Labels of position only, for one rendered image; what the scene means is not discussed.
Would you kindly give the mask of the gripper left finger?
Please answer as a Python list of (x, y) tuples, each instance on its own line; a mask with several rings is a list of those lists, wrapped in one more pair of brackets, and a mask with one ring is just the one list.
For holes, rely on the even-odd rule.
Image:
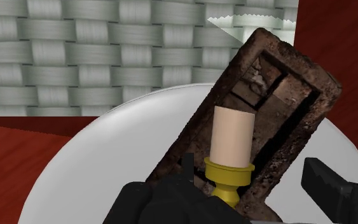
[(134, 181), (118, 194), (102, 224), (190, 224), (187, 196), (194, 187), (194, 155), (185, 153), (183, 171), (155, 187)]

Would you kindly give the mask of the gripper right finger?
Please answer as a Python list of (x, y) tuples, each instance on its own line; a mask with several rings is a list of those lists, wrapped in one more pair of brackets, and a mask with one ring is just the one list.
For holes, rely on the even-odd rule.
[(318, 158), (306, 157), (301, 186), (337, 224), (358, 224), (358, 183), (349, 182)]

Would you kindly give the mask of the white toilet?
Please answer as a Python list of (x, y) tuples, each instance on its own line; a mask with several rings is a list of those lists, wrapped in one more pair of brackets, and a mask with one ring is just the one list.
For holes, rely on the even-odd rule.
[[(211, 87), (196, 83), (165, 88), (98, 117), (45, 167), (18, 224), (102, 224), (123, 185), (149, 176)], [(331, 224), (301, 187), (306, 157), (316, 157), (358, 183), (357, 148), (323, 120), (266, 204), (288, 223)]]

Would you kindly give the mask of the rusty brown rectangular tray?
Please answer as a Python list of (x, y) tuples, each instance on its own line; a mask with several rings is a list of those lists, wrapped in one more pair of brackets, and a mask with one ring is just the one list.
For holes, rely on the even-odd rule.
[(183, 128), (148, 183), (178, 172), (186, 152), (195, 159), (195, 181), (204, 193), (204, 176), (215, 106), (254, 113), (251, 184), (239, 189), (236, 209), (246, 218), (280, 221), (266, 197), (305, 147), (341, 94), (341, 85), (319, 65), (264, 28), (256, 29), (224, 70)]

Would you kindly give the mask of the cream candle in yellow holder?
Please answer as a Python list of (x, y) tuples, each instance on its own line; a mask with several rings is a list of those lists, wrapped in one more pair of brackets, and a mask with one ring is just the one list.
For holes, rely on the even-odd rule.
[(250, 163), (255, 114), (216, 106), (210, 155), (204, 159), (205, 176), (216, 184), (213, 196), (230, 207), (240, 200), (237, 189), (251, 182)]

